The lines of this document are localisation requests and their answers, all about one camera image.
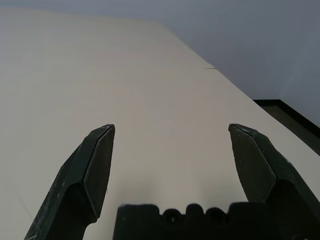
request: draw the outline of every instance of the white tabletop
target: white tabletop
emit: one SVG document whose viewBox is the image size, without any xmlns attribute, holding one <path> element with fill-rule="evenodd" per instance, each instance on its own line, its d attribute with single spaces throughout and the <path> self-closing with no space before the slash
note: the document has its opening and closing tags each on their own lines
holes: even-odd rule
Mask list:
<svg viewBox="0 0 320 240">
<path fill-rule="evenodd" d="M 184 212 L 246 201 L 228 125 L 267 135 L 320 198 L 320 158 L 166 28 L 137 20 L 0 8 L 0 238 L 23 239 L 60 166 L 115 124 L 101 218 L 121 204 Z"/>
</svg>

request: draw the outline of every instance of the floor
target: floor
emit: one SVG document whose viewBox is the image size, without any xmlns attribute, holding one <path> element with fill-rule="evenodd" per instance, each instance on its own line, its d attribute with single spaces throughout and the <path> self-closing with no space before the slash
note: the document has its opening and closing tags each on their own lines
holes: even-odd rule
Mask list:
<svg viewBox="0 0 320 240">
<path fill-rule="evenodd" d="M 311 131 L 305 129 L 299 122 L 290 117 L 278 106 L 262 106 L 271 116 L 277 119 L 280 123 L 286 126 L 305 144 L 320 156 L 320 138 Z"/>
</svg>

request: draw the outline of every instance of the white table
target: white table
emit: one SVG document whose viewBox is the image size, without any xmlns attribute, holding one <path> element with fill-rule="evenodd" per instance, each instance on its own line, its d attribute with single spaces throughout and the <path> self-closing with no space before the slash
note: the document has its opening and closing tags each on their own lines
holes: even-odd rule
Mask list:
<svg viewBox="0 0 320 240">
<path fill-rule="evenodd" d="M 0 8 L 0 238 L 23 239 L 60 166 L 115 124 L 108 192 L 85 240 L 112 239 L 117 207 L 246 201 L 228 125 L 267 135 L 320 198 L 320 158 L 165 27 Z"/>
</svg>

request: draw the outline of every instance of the table surface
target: table surface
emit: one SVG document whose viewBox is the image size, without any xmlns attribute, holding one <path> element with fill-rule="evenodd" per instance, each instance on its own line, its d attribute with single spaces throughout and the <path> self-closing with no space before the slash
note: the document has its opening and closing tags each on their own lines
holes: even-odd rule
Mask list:
<svg viewBox="0 0 320 240">
<path fill-rule="evenodd" d="M 115 124 L 101 218 L 121 204 L 184 212 L 246 201 L 228 126 L 267 135 L 320 198 L 320 158 L 165 27 L 139 20 L 0 8 L 0 234 L 26 235 L 60 166 Z"/>
</svg>

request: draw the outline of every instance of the gray wall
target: gray wall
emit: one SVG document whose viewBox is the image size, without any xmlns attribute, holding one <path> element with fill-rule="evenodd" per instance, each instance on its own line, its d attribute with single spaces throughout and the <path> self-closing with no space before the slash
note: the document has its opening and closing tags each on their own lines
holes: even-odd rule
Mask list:
<svg viewBox="0 0 320 240">
<path fill-rule="evenodd" d="M 320 25 L 314 27 L 280 98 L 320 127 Z"/>
<path fill-rule="evenodd" d="M 319 84 L 318 46 L 311 39 L 317 36 L 318 0 L 0 0 L 0 5 L 161 22 L 249 97 L 283 97 L 320 126 L 317 106 L 304 108 L 318 96 L 309 93 Z M 308 84 L 302 82 L 305 74 Z"/>
</svg>

